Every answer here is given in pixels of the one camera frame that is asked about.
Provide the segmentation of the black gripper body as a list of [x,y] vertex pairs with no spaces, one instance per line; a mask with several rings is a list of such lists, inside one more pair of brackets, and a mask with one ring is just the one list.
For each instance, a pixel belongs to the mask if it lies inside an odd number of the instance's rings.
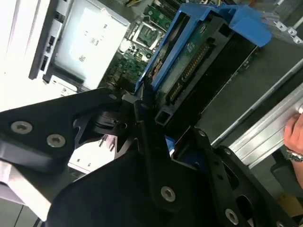
[[72,183],[55,198],[49,227],[217,227],[205,174],[176,162],[161,171],[156,189],[170,187],[174,210],[155,205],[150,197],[143,157],[131,152]]

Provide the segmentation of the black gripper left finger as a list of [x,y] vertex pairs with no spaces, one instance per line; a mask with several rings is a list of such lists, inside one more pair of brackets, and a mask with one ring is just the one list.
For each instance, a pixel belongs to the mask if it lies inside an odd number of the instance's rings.
[[150,197],[174,210],[175,197],[165,198],[156,181],[171,159],[151,106],[153,88],[141,85],[134,95],[120,96],[99,88],[0,114],[0,183],[35,213],[49,213],[62,190],[71,184],[65,173],[75,149],[103,135],[118,138],[116,157],[137,152],[145,162]]

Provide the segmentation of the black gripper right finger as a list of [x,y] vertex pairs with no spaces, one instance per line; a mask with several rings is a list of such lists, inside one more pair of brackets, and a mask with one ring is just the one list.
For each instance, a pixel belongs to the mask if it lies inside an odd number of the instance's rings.
[[202,156],[210,188],[207,215],[213,227],[295,227],[269,192],[225,146],[213,148],[205,132],[190,129],[194,149]]

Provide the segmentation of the person's hand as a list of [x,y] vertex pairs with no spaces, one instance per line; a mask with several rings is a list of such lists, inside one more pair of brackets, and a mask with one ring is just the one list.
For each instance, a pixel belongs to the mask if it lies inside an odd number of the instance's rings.
[[284,144],[296,153],[303,154],[303,115],[291,117],[285,125]]

